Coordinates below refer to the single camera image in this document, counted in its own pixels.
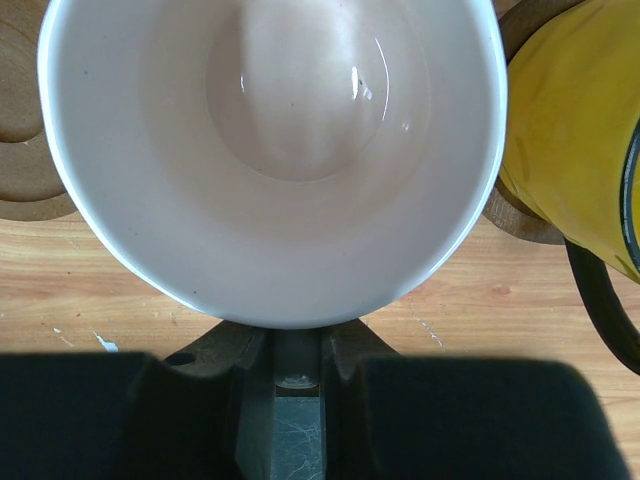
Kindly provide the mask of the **brown wooden coaster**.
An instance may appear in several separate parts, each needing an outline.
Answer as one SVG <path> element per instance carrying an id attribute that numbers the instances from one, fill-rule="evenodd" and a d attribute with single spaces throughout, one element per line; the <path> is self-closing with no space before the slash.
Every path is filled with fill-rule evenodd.
<path id="1" fill-rule="evenodd" d="M 46 1 L 1 3 L 1 217 L 44 221 L 76 211 L 51 158 L 37 81 Z"/>
<path id="2" fill-rule="evenodd" d="M 545 23 L 580 3 L 581 0 L 494 1 L 506 62 L 510 63 Z M 561 232 L 510 193 L 500 179 L 496 180 L 483 214 L 494 226 L 520 240 L 564 244 Z"/>

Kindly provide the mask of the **yellow glass mug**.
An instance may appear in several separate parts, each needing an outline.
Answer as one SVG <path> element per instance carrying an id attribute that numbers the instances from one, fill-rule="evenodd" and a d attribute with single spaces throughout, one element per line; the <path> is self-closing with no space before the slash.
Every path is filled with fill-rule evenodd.
<path id="1" fill-rule="evenodd" d="M 521 1 L 501 30 L 509 87 L 501 184 L 562 235 L 595 329 L 637 371 L 639 331 L 609 273 L 639 278 L 639 5 Z"/>

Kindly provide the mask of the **pink ceramic mug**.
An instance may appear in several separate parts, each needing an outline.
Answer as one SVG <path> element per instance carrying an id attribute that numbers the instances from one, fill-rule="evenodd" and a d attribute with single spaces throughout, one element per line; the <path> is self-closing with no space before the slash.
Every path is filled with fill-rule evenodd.
<path id="1" fill-rule="evenodd" d="M 104 246 L 189 308 L 274 330 L 294 387 L 319 377 L 313 329 L 455 252 L 504 149 L 489 1 L 53 1 L 37 69 Z"/>

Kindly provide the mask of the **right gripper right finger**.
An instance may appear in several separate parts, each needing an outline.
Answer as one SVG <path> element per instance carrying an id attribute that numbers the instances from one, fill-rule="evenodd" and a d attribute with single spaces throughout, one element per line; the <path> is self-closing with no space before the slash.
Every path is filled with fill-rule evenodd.
<path id="1" fill-rule="evenodd" d="M 364 323 L 321 332 L 329 479 L 627 479 L 599 400 L 550 360 L 402 356 Z"/>

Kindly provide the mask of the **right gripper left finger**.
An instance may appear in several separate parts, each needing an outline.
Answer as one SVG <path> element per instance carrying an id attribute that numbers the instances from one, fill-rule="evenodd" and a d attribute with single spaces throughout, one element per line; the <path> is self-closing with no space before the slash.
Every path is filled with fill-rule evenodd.
<path id="1" fill-rule="evenodd" d="M 272 337 L 218 324 L 165 359 L 5 354 L 5 479 L 266 479 Z"/>

